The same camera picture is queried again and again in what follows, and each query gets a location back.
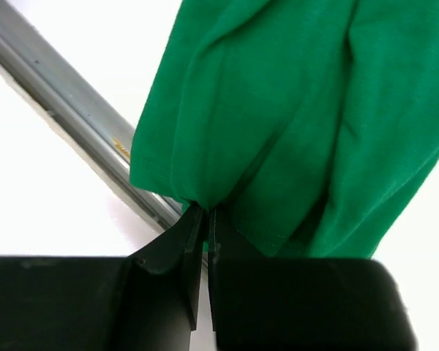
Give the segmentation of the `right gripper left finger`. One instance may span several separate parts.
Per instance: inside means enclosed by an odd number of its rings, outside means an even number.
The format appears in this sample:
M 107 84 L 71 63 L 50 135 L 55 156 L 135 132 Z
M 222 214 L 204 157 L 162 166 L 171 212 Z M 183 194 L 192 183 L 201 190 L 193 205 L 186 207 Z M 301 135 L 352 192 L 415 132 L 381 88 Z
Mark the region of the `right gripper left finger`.
M 201 210 L 127 257 L 0 257 L 0 350 L 188 350 Z

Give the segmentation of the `green t shirt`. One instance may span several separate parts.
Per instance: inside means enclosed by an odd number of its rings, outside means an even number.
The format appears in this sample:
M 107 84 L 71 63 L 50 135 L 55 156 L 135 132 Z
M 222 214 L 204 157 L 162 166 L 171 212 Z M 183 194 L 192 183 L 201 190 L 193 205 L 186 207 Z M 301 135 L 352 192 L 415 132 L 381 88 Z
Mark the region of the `green t shirt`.
M 439 160 L 439 1 L 183 1 L 130 183 L 273 257 L 371 257 Z

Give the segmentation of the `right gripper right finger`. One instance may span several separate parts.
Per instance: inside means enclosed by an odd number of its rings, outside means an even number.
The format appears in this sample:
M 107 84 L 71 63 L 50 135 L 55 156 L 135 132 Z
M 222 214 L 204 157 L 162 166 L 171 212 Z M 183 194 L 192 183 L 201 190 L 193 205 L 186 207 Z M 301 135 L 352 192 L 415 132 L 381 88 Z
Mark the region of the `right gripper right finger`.
M 374 260 L 266 257 L 220 209 L 209 217 L 219 350 L 415 350 L 392 275 Z

